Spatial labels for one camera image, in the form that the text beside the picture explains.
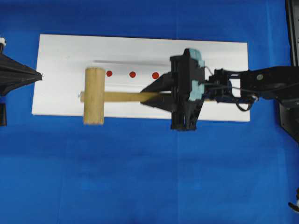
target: white board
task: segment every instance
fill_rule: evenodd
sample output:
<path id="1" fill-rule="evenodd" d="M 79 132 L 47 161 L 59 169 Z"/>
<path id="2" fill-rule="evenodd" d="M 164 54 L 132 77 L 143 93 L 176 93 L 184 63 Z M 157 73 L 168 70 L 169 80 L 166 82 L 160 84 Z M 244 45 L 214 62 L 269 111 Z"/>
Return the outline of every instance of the white board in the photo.
<path id="1" fill-rule="evenodd" d="M 84 90 L 88 66 L 113 72 L 106 77 L 106 91 L 140 92 L 154 81 L 153 72 L 162 75 L 170 71 L 169 57 L 182 55 L 185 48 L 198 49 L 212 71 L 248 69 L 246 43 L 40 35 L 37 71 L 43 74 L 43 81 L 35 83 L 32 113 L 83 116 L 83 103 L 78 95 Z M 135 78 L 129 76 L 131 71 L 136 73 Z M 234 80 L 233 86 L 240 83 Z M 104 114 L 120 118 L 171 118 L 169 112 L 138 102 L 105 103 Z M 241 112 L 232 104 L 205 102 L 199 119 L 250 121 L 250 113 Z"/>

